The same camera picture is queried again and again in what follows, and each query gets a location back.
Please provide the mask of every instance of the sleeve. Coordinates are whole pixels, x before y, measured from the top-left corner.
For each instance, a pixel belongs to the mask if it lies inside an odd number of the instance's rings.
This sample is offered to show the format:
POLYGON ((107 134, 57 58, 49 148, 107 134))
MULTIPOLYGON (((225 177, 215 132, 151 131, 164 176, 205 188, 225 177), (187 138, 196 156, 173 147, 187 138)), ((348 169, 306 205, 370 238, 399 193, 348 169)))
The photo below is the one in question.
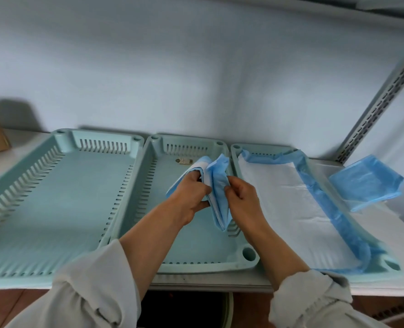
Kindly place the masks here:
POLYGON ((346 278, 310 270, 286 278, 270 303, 269 321, 277 328, 383 328, 357 312, 346 278))
POLYGON ((118 240, 67 264, 52 288, 7 328, 135 328, 141 302, 118 240))

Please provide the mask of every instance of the folded blue cloth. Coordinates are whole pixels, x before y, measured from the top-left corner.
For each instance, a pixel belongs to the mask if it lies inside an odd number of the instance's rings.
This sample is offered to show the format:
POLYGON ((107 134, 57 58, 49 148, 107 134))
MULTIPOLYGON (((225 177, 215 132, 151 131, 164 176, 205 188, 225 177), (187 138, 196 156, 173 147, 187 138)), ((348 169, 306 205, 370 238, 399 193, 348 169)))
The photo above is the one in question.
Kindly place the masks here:
POLYGON ((170 187, 166 197, 170 197, 187 173, 194 170, 200 171, 202 182, 212 188, 211 193, 208 195, 208 202, 210 203, 214 223, 221 231, 225 231, 232 220, 224 190, 225 186, 230 185, 225 172, 228 164, 229 158, 223 154, 220 154, 215 161, 212 161, 209 156, 201 157, 170 187))
POLYGON ((352 212, 398 197, 404 177, 369 155, 329 177, 352 212))

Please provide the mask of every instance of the forearm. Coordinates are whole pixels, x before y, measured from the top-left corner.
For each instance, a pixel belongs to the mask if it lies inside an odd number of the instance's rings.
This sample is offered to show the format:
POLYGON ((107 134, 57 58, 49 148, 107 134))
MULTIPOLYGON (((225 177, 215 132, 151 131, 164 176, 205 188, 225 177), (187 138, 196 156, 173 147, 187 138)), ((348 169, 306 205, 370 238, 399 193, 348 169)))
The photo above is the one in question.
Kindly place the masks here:
POLYGON ((182 226, 179 209, 166 200, 120 238, 141 299, 182 226))
POLYGON ((249 242, 258 252, 266 275, 274 290, 282 281, 297 272, 307 272, 307 264, 282 240, 269 225, 246 232, 249 242))

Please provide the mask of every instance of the right hand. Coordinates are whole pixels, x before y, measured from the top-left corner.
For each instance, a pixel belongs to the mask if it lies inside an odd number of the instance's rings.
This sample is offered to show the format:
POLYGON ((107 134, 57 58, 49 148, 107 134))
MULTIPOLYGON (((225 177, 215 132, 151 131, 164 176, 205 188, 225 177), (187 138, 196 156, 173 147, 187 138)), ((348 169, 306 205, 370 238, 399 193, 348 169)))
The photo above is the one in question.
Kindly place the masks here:
POLYGON ((228 176, 231 186, 225 187, 231 215, 248 239, 254 232, 270 228, 254 186, 235 176, 228 176))

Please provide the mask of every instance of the plastic tray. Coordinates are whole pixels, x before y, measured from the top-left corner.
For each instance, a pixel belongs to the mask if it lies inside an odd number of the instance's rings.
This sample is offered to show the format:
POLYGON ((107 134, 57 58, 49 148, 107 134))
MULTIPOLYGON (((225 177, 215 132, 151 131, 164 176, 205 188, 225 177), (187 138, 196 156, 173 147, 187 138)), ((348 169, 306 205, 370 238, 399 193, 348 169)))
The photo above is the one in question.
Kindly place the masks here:
MULTIPOLYGON (((240 168, 238 165, 238 156, 241 151, 245 149, 253 154, 260 155, 275 155, 279 153, 286 153, 293 150, 288 146, 271 146, 271 145, 256 145, 256 144, 233 144, 231 146, 231 155, 235 174, 242 178, 240 168)), ((350 220, 359 236, 368 242, 373 248, 380 248, 384 253, 372 253, 371 260, 368 268, 363 274, 346 275, 350 282, 373 282, 387 279, 393 279, 402 275, 401 267, 398 261, 392 256, 391 251, 387 248, 386 244, 372 236, 369 232, 364 230, 362 226, 352 217, 343 199, 338 195, 335 188, 328 181, 327 177, 309 164, 310 170, 314 178, 319 182, 321 189, 330 197, 342 213, 350 220)))
POLYGON ((0 289, 48 287, 108 243, 140 136, 60 129, 0 177, 0 289))
MULTIPOLYGON (((123 219, 118 219, 112 239, 122 236, 157 204, 164 201, 167 190, 188 169, 177 159, 193 159, 208 155, 216 159, 229 156, 222 141, 168 135, 150 136, 144 145, 137 168, 132 196, 123 219)), ((232 174, 230 167, 227 174, 232 174)), ((254 267, 259 256, 232 221, 227 231, 214 224, 210 209, 196 213, 193 221, 179 232, 159 273, 207 273, 234 271, 254 267)))

